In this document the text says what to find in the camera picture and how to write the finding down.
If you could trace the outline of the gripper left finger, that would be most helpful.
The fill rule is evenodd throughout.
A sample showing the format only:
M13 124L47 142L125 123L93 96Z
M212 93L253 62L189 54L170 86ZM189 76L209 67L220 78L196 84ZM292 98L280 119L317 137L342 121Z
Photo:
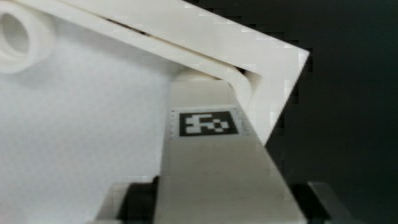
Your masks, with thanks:
M152 224L157 179L148 182L115 183L104 194L93 224Z

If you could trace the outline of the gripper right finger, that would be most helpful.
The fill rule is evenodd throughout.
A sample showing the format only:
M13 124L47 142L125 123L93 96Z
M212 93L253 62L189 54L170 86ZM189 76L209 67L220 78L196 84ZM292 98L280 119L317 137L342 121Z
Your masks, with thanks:
M307 224L355 224L355 218L324 182L289 185Z

